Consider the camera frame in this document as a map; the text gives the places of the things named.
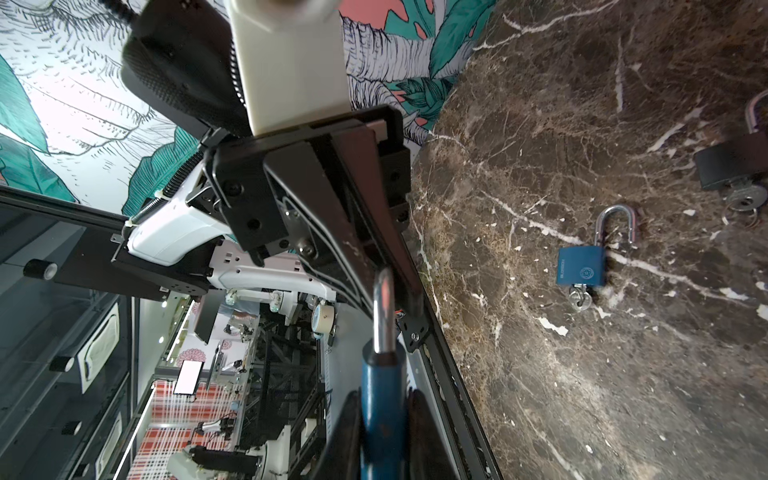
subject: padlock shackle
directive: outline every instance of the padlock shackle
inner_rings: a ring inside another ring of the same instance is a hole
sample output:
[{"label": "padlock shackle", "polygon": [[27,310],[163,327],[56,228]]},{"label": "padlock shackle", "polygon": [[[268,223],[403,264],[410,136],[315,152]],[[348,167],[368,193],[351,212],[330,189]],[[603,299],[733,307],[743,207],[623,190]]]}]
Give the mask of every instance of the padlock shackle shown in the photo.
[{"label": "padlock shackle", "polygon": [[605,239],[605,219],[608,217],[608,215],[611,215],[615,212],[624,212],[627,214],[627,223],[629,226],[629,243],[634,243],[637,239],[637,214],[635,213],[634,208],[624,204],[611,205],[610,207],[600,212],[600,215],[598,215],[598,221],[594,225],[594,244],[598,247],[603,246]]},{"label": "padlock shackle", "polygon": [[760,100],[763,100],[766,95],[768,95],[768,90],[761,91],[759,94],[752,97],[752,100],[746,104],[744,117],[746,118],[746,128],[749,130],[747,133],[753,134],[758,130],[757,112],[755,112],[755,110],[757,109],[757,103],[760,102]]}]

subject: padlock logo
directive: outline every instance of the padlock logo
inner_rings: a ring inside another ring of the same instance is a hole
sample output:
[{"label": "padlock logo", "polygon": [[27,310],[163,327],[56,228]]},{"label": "padlock logo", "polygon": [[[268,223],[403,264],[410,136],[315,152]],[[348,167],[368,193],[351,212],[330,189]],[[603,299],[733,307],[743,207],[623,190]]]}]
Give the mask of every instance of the padlock logo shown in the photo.
[{"label": "padlock logo", "polygon": [[594,276],[594,270],[592,270],[590,267],[585,266],[579,271],[579,276],[583,278],[584,280],[589,280]]}]

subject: black padlock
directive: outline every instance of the black padlock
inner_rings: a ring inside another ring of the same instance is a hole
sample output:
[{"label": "black padlock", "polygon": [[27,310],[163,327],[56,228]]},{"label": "black padlock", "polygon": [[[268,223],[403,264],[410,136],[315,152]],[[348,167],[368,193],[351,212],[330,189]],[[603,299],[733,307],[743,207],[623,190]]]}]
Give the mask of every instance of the black padlock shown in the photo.
[{"label": "black padlock", "polygon": [[755,109],[768,91],[754,97],[746,106],[749,134],[717,144],[694,154],[699,180],[704,190],[732,187],[727,208],[751,211],[768,200],[768,190],[753,182],[768,172],[768,136],[757,128]]}]

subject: silver key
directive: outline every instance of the silver key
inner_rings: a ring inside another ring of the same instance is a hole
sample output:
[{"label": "silver key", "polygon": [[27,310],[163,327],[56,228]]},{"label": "silver key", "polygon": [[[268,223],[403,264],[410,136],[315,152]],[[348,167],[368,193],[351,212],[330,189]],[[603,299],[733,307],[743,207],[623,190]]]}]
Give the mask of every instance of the silver key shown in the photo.
[{"label": "silver key", "polygon": [[573,285],[568,291],[568,302],[577,312],[583,312],[592,306],[592,295],[587,291],[587,286]]}]

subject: blue padlock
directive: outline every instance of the blue padlock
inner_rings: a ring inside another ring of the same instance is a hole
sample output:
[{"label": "blue padlock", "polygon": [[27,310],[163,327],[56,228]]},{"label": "blue padlock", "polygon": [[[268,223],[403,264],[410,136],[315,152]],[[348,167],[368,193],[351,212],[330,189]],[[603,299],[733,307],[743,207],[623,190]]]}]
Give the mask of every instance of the blue padlock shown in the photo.
[{"label": "blue padlock", "polygon": [[594,225],[594,245],[565,247],[558,251],[558,285],[569,285],[568,299],[576,310],[586,310],[592,304],[589,286],[605,285],[605,219],[613,212],[622,211],[629,220],[629,243],[636,237],[637,214],[632,207],[618,204],[600,212]]}]

